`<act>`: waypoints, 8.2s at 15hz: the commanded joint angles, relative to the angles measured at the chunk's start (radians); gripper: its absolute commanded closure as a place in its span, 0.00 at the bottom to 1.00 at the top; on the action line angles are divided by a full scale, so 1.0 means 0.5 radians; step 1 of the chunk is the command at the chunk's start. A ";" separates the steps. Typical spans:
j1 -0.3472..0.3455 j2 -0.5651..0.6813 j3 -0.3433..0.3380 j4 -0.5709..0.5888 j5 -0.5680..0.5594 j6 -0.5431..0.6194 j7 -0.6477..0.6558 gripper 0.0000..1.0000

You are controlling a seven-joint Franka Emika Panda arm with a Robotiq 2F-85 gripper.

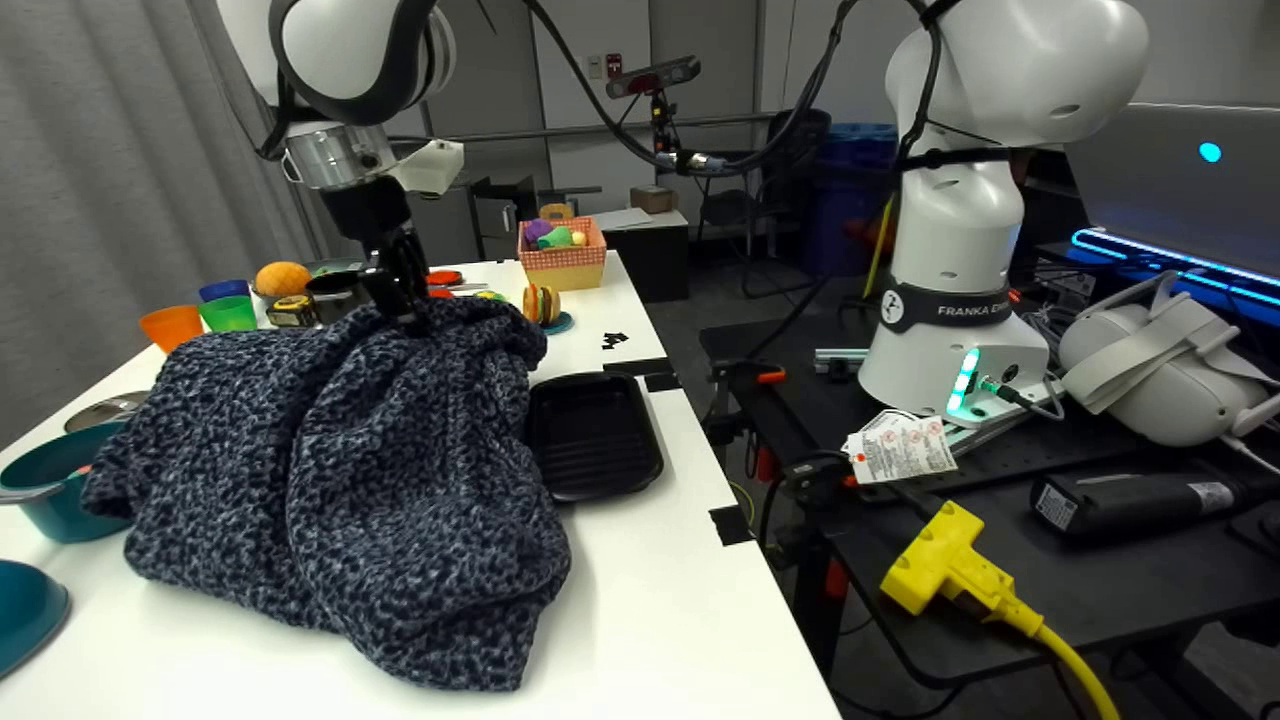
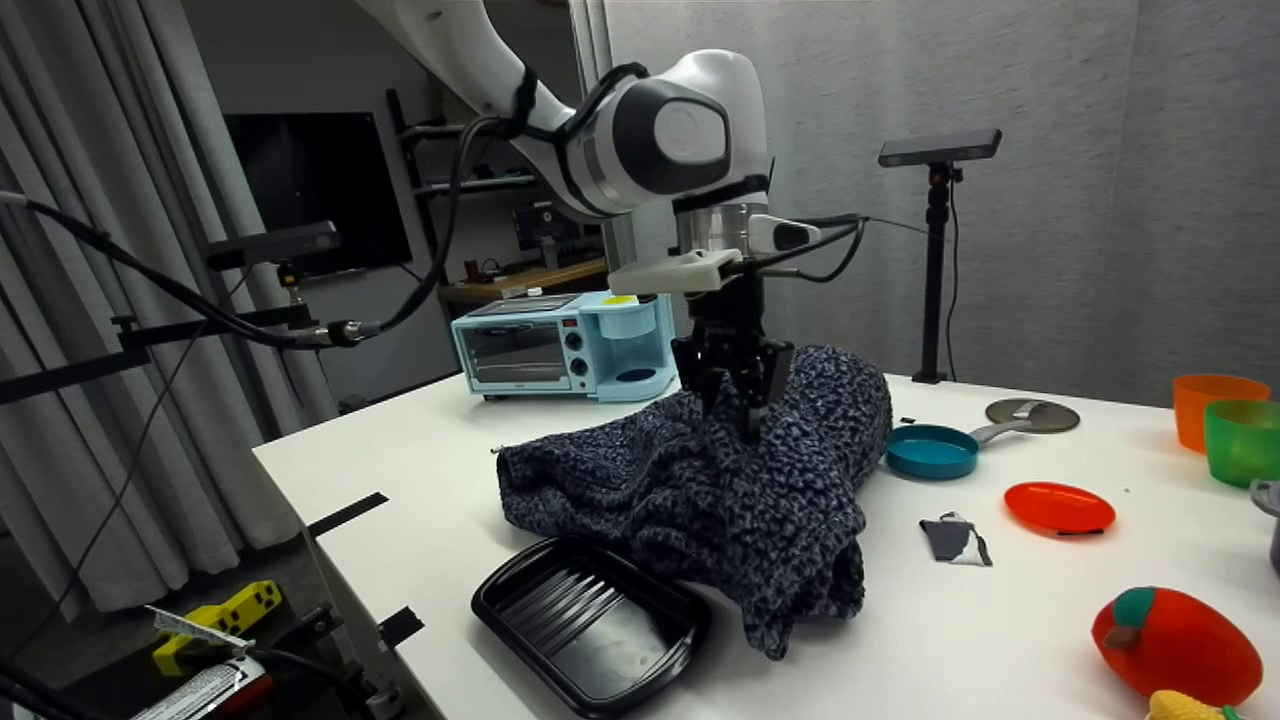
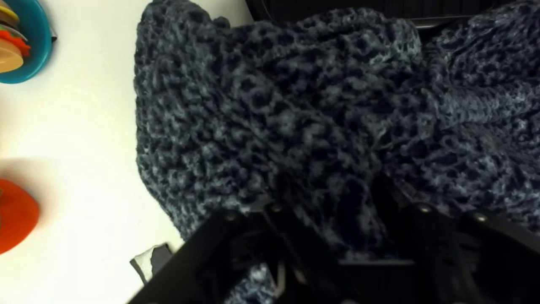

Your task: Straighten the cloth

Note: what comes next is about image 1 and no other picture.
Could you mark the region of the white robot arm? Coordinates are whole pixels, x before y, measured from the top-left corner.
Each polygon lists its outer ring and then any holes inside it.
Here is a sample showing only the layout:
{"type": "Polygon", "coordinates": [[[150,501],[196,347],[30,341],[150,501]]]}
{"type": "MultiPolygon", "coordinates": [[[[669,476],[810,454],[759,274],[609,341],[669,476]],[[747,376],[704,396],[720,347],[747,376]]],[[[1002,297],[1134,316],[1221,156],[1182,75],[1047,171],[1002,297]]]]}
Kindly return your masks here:
{"type": "MultiPolygon", "coordinates": [[[[269,108],[259,153],[316,190],[388,174],[381,126],[440,90],[456,35],[440,0],[214,0],[269,108]],[[373,165],[341,160],[349,141],[373,165]]],[[[1047,341],[1008,307],[1023,219],[1013,160],[1129,108],[1149,23],[1129,0],[922,0],[884,68],[895,116],[895,251],[861,389],[941,412],[977,366],[1040,385],[1047,341]]]]}

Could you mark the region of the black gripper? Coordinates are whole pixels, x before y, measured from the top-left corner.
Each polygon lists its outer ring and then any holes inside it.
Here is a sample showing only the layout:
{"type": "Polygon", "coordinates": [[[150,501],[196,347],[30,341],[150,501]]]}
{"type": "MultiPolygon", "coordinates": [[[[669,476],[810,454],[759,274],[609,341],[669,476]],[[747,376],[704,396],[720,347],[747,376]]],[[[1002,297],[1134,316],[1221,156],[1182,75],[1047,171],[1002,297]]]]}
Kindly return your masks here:
{"type": "Polygon", "coordinates": [[[363,248],[359,278],[388,319],[414,319],[429,298],[426,248],[405,189],[394,174],[326,190],[335,227],[363,248]]]}

